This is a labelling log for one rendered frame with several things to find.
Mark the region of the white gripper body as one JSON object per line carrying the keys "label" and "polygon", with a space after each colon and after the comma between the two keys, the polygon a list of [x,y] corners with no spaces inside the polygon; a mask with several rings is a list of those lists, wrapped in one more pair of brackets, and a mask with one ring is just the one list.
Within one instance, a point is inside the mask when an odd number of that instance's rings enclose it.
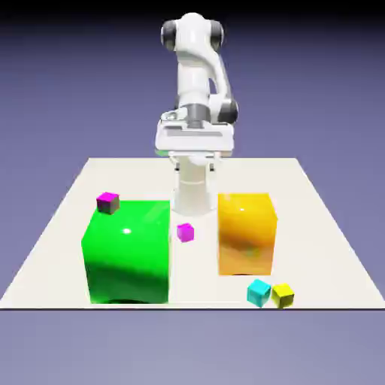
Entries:
{"label": "white gripper body", "polygon": [[234,127],[228,123],[204,121],[202,128],[194,129],[188,127],[184,120],[161,120],[156,130],[155,148],[160,153],[231,155],[234,150]]}

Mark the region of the small magenta cube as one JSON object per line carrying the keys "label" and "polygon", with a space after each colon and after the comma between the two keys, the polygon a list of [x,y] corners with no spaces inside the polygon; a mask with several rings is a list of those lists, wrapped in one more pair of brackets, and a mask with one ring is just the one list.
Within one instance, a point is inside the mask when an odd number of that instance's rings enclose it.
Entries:
{"label": "small magenta cube", "polygon": [[182,223],[177,226],[177,237],[183,242],[193,241],[195,238],[195,230],[191,223]]}
{"label": "small magenta cube", "polygon": [[114,214],[120,208],[120,196],[117,193],[104,192],[96,198],[97,209],[103,214]]}

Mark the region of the small cyan cube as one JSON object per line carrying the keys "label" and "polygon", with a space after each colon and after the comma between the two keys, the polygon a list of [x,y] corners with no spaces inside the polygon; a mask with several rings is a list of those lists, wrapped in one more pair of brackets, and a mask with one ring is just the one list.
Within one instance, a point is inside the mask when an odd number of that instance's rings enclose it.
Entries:
{"label": "small cyan cube", "polygon": [[247,288],[247,300],[251,304],[262,308],[271,295],[271,285],[255,279]]}

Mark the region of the small yellow cube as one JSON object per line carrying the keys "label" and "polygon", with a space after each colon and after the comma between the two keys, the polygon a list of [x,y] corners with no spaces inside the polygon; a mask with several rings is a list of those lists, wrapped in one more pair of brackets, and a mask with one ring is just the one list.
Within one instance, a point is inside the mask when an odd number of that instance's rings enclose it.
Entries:
{"label": "small yellow cube", "polygon": [[294,291],[288,283],[275,284],[271,290],[271,298],[277,308],[287,308],[293,304]]}

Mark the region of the large orange box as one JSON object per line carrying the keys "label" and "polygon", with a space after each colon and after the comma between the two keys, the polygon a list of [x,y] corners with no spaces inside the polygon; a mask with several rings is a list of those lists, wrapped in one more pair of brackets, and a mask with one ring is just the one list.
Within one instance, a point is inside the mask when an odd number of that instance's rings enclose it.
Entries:
{"label": "large orange box", "polygon": [[268,193],[220,193],[217,224],[219,274],[270,275],[277,215]]}

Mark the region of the large green box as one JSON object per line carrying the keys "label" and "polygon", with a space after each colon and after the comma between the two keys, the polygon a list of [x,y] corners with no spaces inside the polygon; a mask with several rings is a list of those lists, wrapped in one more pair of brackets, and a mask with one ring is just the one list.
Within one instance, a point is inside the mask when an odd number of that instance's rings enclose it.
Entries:
{"label": "large green box", "polygon": [[93,304],[164,304],[169,293],[170,202],[124,200],[95,210],[81,240]]}

